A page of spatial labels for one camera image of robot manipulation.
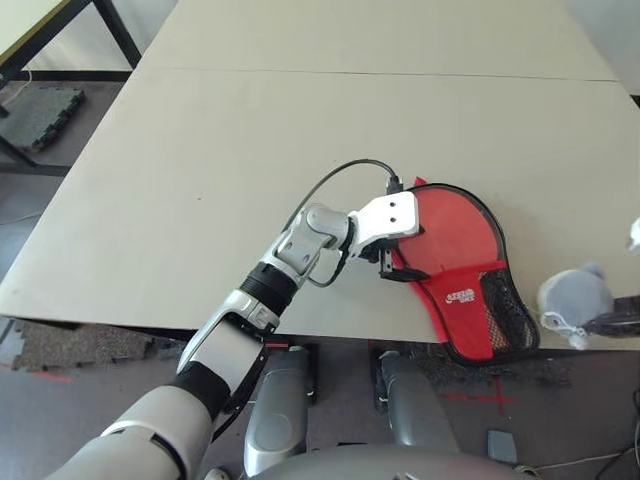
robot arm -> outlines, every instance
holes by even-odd
[[[302,209],[191,339],[173,382],[140,398],[49,479],[193,478],[216,419],[253,389],[266,359],[263,342],[322,250],[340,249],[345,259],[354,258],[377,240],[418,230],[410,192],[378,197],[348,215],[321,205]]]

gray plush toy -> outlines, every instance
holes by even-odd
[[[540,324],[567,338],[569,344],[588,347],[585,327],[601,315],[613,312],[613,297],[599,265],[589,263],[565,270],[547,280],[538,291]]]

red tape mark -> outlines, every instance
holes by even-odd
[[[493,384],[496,386],[496,397],[503,399],[502,396],[502,381],[499,375],[493,375]],[[504,417],[504,402],[498,402],[498,413]]]
[[[465,400],[469,402],[486,402],[486,403],[497,403],[498,404],[498,413],[503,417],[506,415],[504,406],[507,403],[513,403],[516,401],[516,397],[503,397],[502,396],[502,381],[500,380],[499,375],[493,376],[493,384],[496,387],[495,396],[491,395],[465,395],[458,393],[443,393],[440,395],[442,398],[446,398],[447,400]]]
[[[440,395],[447,400],[466,400],[470,402],[513,403],[516,397],[492,397],[490,395],[465,395],[463,393],[443,393]]]
[[[10,364],[0,362],[0,368],[4,368],[7,370],[13,370]],[[27,372],[29,375],[33,375],[34,377],[43,378],[45,380],[53,380],[54,382],[66,383],[69,384],[72,381],[71,377],[66,375],[56,375],[55,373],[49,372]]]

white wall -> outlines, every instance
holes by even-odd
[[[113,0],[141,52],[149,46],[177,1]],[[629,93],[640,95],[640,0],[564,0],[564,3]],[[129,70],[93,5],[60,32],[29,67]]]
[[[144,52],[177,0],[113,0]],[[31,62],[33,70],[130,70],[93,4],[80,13]]]
[[[564,0],[627,91],[640,95],[640,0]]]

white table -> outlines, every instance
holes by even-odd
[[[530,306],[548,276],[586,261],[616,296],[637,293],[625,239],[640,115],[555,2],[265,4],[179,2],[0,285],[1,314],[197,328],[309,187],[359,157],[480,196]],[[356,209],[384,180],[354,168],[317,199]],[[305,286],[279,331],[435,341],[409,288],[364,261]],[[566,343],[542,332],[542,346]]]

